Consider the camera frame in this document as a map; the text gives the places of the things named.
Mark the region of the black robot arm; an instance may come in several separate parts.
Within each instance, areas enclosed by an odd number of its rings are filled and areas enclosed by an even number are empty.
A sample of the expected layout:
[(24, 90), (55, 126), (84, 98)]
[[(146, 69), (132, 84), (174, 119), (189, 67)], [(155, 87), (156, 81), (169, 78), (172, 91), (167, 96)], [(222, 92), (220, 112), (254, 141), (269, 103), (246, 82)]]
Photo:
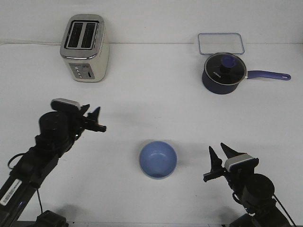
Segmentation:
[(89, 113), (90, 105), (57, 98), (51, 101), (52, 111), (39, 119), (40, 133), (36, 144), (12, 167), (0, 189), (0, 225), (10, 227), (18, 220), (34, 193), (69, 151), (85, 130), (105, 132), (98, 123), (100, 107)]
[(233, 199), (246, 210), (246, 214), (229, 224), (230, 227), (295, 227), (296, 224), (275, 196), (272, 181), (254, 172), (259, 159), (248, 153), (237, 152), (224, 143), (221, 147), (227, 160), (223, 161), (209, 147), (210, 172), (203, 175), (203, 181), (225, 177), (232, 189)]

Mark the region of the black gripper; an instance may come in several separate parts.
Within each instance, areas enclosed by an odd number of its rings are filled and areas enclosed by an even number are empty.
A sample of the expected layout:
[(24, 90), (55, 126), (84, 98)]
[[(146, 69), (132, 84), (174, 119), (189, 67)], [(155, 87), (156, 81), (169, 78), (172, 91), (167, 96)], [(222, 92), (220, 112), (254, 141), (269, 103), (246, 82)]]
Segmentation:
[(85, 130), (95, 132), (105, 132), (107, 130), (105, 125), (100, 125), (98, 123), (100, 106), (93, 112), (88, 113), (87, 116), (84, 116), (89, 107), (90, 104), (81, 106), (79, 110), (80, 116), (74, 117), (71, 122), (71, 135), (74, 140), (78, 140)]
[[(220, 143), (220, 145), (228, 159), (242, 155), (242, 152), (237, 152), (222, 142)], [(218, 177), (224, 176), (231, 189), (239, 188), (238, 173), (235, 171), (228, 172), (225, 167), (222, 167), (223, 161), (217, 156), (211, 146), (209, 146), (209, 154), (211, 160), (211, 169), (210, 172), (203, 174), (203, 181), (207, 182)]]

